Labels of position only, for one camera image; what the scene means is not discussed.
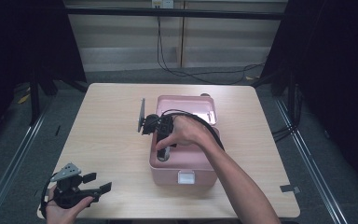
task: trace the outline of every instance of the power cord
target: power cord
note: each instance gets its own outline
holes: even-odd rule
[[[255,69],[257,67],[260,66],[264,66],[265,63],[258,63],[258,64],[249,64],[246,65],[245,67],[243,67],[241,70],[236,70],[236,71],[222,71],[222,72],[202,72],[202,73],[193,73],[193,74],[189,74],[186,72],[182,72],[182,71],[173,71],[170,68],[168,68],[167,64],[165,63],[165,59],[164,59],[164,53],[163,53],[163,47],[162,47],[162,38],[161,38],[161,20],[160,17],[158,17],[158,44],[157,44],[157,59],[158,59],[158,65],[166,72],[169,72],[170,74],[177,76],[177,77],[192,77],[195,78],[196,80],[205,82],[205,83],[209,83],[209,84],[213,84],[213,85],[235,85],[237,83],[240,83],[244,80],[245,78],[245,72]],[[163,65],[161,64],[160,60],[159,60],[159,55],[161,54],[161,60]],[[236,74],[236,73],[242,73],[241,77],[238,80],[232,81],[232,82],[228,82],[228,83],[217,83],[217,82],[212,82],[197,76],[200,75],[209,75],[209,74]]]
[[[40,208],[39,208],[39,210],[40,210],[40,212],[42,213],[42,216],[43,216],[44,218],[47,218],[47,217],[46,217],[46,207],[48,206],[48,203],[51,202],[51,201],[53,201],[53,200],[55,200],[55,197],[54,197],[54,198],[52,198],[52,199],[50,199],[50,200],[48,200],[48,201],[46,202],[46,201],[45,201],[45,196],[46,196],[46,192],[47,192],[47,190],[48,190],[48,184],[50,183],[50,179],[51,179],[53,176],[55,176],[56,174],[57,174],[57,173],[55,173],[54,175],[52,175],[52,176],[48,179],[48,181],[46,182],[45,186],[43,187],[42,195],[40,196]]]
[[[278,131],[272,132],[272,136],[274,137],[275,143],[280,142],[285,137],[289,136],[291,133],[297,130],[301,118],[302,103],[303,103],[303,95],[298,90],[298,87],[296,87],[296,104],[295,104],[296,112],[295,112],[294,120],[290,126],[283,127]]]
[[[144,126],[144,130],[153,132],[155,128],[149,128],[149,127],[157,126],[157,124],[159,122],[161,122],[163,119],[173,117],[173,116],[186,116],[186,117],[190,117],[190,118],[198,121],[199,123],[204,125],[206,127],[206,129],[211,133],[211,135],[213,136],[217,145],[219,145],[223,150],[225,150],[225,148],[223,147],[223,143],[220,140],[220,137],[217,135],[217,133],[214,131],[213,127],[207,121],[205,121],[204,119],[201,119],[197,115],[193,115],[189,112],[179,110],[179,109],[169,109],[169,110],[164,111],[159,118],[155,118],[155,119],[151,120],[150,122],[146,122],[145,126]]]

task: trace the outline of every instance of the wall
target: wall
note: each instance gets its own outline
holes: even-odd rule
[[[151,1],[66,0],[67,6],[151,7]],[[286,1],[174,1],[174,8],[283,12]],[[70,15],[86,72],[156,68],[156,17]],[[243,66],[269,54],[278,21],[161,18],[169,67]]]

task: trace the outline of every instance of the table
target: table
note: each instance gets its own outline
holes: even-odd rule
[[[212,187],[157,186],[151,175],[152,136],[137,133],[141,100],[145,114],[155,113],[160,95],[213,97],[216,128],[226,152],[257,183],[279,217],[297,217],[299,208],[255,89],[244,86],[107,84],[89,86],[54,172],[68,162],[97,180],[93,189],[113,182],[78,217],[104,219],[236,218],[221,183]]]

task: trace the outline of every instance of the pink plastic container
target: pink plastic container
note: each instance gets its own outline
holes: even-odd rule
[[[156,114],[169,109],[184,110],[198,115],[212,126],[217,122],[213,98],[209,96],[170,96],[158,98]],[[157,159],[157,135],[153,134],[150,151],[150,167],[153,180],[157,185],[203,185],[211,186],[216,182],[217,175],[203,151],[196,145],[171,147],[167,161]]]

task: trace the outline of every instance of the box lid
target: box lid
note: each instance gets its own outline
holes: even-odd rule
[[[156,114],[161,116],[167,110],[183,110],[199,116],[211,125],[217,122],[213,98],[210,96],[160,95]]]

